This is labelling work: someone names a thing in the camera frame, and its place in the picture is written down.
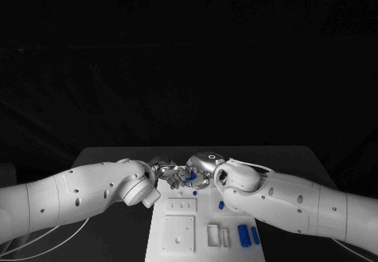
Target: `dark backdrop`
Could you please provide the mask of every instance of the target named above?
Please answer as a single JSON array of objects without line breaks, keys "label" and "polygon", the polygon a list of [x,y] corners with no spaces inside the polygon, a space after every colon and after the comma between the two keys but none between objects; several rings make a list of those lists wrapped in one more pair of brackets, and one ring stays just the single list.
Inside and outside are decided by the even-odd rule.
[{"label": "dark backdrop", "polygon": [[0,160],[19,183],[85,147],[306,145],[338,187],[378,197],[375,1],[0,10]]}]

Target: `table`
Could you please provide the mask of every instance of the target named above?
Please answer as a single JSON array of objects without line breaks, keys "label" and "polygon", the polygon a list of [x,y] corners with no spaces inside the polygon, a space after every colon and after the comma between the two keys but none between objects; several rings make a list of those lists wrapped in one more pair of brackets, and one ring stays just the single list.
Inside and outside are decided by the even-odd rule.
[{"label": "table", "polygon": [[[214,151],[225,158],[264,165],[276,172],[300,176],[338,189],[328,172],[306,146],[194,146],[194,147],[90,147],[72,167],[123,158],[149,161],[168,155],[179,165],[201,151]],[[26,261],[145,261],[153,207],[142,203],[114,203],[108,210],[90,218],[72,239],[49,253]],[[22,249],[18,258],[36,255],[55,247],[75,233],[84,221],[59,227],[36,243]],[[364,261],[331,239],[293,234],[256,220],[266,261]],[[49,229],[31,234],[33,240]]]}]

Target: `gray table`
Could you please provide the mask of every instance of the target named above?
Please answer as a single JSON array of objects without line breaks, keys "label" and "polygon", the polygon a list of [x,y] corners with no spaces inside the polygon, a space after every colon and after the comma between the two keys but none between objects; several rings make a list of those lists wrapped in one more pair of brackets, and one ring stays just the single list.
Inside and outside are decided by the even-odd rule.
[{"label": "gray table", "polygon": [[[82,150],[72,167],[116,162],[123,158],[149,161],[159,155],[170,156],[179,165],[185,165],[189,157],[201,151],[214,151],[224,157],[264,165],[277,172],[300,176],[338,189],[313,151],[305,146],[94,147]],[[132,207],[123,202],[114,203],[106,213],[90,218],[80,233],[61,247],[26,261],[145,261],[152,212],[153,208],[147,209],[142,203]],[[256,222],[267,262],[364,261],[331,239],[293,234],[260,221]],[[59,227],[22,249],[18,258],[36,255],[55,247],[82,223],[84,221]],[[29,240],[46,231],[32,233]]]}]

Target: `blue cylinder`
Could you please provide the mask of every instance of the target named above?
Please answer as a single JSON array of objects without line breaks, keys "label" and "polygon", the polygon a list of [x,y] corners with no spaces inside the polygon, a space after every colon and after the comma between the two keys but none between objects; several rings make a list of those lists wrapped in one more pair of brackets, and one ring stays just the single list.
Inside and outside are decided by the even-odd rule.
[{"label": "blue cylinder", "polygon": [[241,243],[243,247],[250,247],[251,246],[251,239],[250,239],[247,225],[238,225],[238,237],[240,237],[240,243]]},{"label": "blue cylinder", "polygon": [[259,235],[257,235],[256,227],[251,227],[251,231],[253,231],[253,236],[254,236],[254,243],[259,245],[259,244],[260,244],[260,240],[259,240]]}]

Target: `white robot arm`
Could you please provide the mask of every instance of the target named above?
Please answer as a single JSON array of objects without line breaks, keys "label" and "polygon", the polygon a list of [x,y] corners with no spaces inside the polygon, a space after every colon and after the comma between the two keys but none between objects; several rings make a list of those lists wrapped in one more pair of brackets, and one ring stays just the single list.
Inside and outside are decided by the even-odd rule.
[{"label": "white robot arm", "polygon": [[214,152],[194,155],[186,171],[214,178],[227,207],[297,234],[341,240],[378,255],[378,200],[344,193],[315,182],[269,170],[259,173],[250,164],[225,161]]},{"label": "white robot arm", "polygon": [[127,158],[117,163],[80,166],[33,183],[0,188],[0,244],[101,214],[114,202],[132,206],[142,201],[150,208],[160,198],[156,179],[173,179],[185,172],[176,165],[165,164],[170,163],[147,164]]}]

